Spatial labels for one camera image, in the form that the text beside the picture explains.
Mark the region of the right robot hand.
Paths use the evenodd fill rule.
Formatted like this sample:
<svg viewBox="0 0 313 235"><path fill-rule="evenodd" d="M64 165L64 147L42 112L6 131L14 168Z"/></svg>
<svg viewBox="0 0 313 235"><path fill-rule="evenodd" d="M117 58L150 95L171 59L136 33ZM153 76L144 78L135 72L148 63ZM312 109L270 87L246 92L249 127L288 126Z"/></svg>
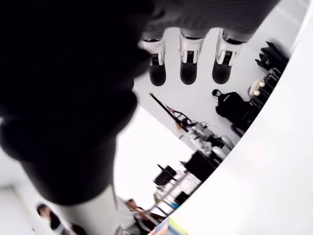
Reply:
<svg viewBox="0 0 313 235"><path fill-rule="evenodd" d="M3 0L0 145L39 194L89 235L117 235L113 186L134 80L152 69L162 34L187 42L222 28L248 41L275 0Z"/></svg>

